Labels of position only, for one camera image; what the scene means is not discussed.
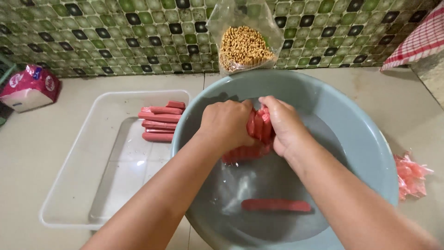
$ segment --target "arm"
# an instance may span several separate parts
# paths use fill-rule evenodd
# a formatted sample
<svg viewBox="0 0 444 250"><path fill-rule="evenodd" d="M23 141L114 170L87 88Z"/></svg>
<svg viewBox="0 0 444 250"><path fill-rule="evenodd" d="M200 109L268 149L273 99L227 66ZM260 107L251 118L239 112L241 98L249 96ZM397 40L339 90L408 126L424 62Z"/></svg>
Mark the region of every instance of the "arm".
<svg viewBox="0 0 444 250"><path fill-rule="evenodd" d="M274 97L270 110L275 151L284 157L348 250L437 250L426 231L398 214L307 131L296 111Z"/></svg>
<svg viewBox="0 0 444 250"><path fill-rule="evenodd" d="M252 104L209 105L192 139L163 166L82 250L165 249L216 161L253 145L245 129Z"/></svg>

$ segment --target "red checkered cloth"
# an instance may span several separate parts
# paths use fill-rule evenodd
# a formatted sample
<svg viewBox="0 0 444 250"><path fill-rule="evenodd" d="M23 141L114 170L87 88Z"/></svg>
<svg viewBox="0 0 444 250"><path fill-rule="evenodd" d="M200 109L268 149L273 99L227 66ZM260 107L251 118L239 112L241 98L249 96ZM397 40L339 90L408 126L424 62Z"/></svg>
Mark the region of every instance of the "red checkered cloth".
<svg viewBox="0 0 444 250"><path fill-rule="evenodd" d="M416 61L444 49L444 1L385 60L381 71Z"/></svg>

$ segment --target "tile wall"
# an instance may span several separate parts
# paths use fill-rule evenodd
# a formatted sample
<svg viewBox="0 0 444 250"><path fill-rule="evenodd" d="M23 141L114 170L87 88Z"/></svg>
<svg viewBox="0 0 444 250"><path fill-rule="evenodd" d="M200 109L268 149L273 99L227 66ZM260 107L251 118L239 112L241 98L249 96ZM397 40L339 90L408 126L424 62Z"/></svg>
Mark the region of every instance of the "tile wall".
<svg viewBox="0 0 444 250"><path fill-rule="evenodd" d="M217 0L0 0L0 52L59 77L218 71ZM267 0L277 69L380 66L438 0Z"/></svg>

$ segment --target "white plastic tray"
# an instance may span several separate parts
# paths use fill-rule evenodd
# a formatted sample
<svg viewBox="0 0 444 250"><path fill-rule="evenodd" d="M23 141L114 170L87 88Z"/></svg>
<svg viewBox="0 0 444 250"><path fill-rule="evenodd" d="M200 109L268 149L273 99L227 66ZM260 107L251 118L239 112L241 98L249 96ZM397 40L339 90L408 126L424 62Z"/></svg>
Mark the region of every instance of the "white plastic tray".
<svg viewBox="0 0 444 250"><path fill-rule="evenodd" d="M184 90L99 96L40 210L48 227L98 230L170 159L170 143L142 139L141 107L190 101Z"/></svg>

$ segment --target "white tile counter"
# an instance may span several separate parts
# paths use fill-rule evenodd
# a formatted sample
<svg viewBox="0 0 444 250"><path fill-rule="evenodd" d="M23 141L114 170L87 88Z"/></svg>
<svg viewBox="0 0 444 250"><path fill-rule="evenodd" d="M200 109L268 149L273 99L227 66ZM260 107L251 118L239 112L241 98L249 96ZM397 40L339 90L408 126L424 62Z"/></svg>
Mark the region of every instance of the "white tile counter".
<svg viewBox="0 0 444 250"><path fill-rule="evenodd" d="M444 111L409 69L381 74L377 68L306 69L348 95L367 112L394 153L412 149L435 175L428 196L401 203L409 218L444 244ZM94 102L112 91L184 89L192 97L220 79L217 74L64 79L56 104L13 114L0 127L0 249L78 249L88 230L49 229L38 212ZM184 218L168 249L210 250Z"/></svg>

